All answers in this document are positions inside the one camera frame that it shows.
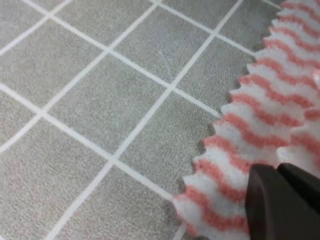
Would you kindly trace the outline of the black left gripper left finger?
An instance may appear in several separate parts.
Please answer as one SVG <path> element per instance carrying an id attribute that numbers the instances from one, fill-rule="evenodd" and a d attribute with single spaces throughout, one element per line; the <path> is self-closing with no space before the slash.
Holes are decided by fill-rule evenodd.
<path id="1" fill-rule="evenodd" d="M 245 212 L 252 240 L 318 240 L 316 212 L 270 165 L 254 164 L 249 171 Z"/>

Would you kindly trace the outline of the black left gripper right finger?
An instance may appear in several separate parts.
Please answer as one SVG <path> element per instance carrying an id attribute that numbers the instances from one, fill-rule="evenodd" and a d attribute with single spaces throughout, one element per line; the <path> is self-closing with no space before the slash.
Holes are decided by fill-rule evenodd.
<path id="1" fill-rule="evenodd" d="M 320 179 L 318 177 L 291 163 L 281 163 L 277 171 L 317 213 L 320 212 Z"/>

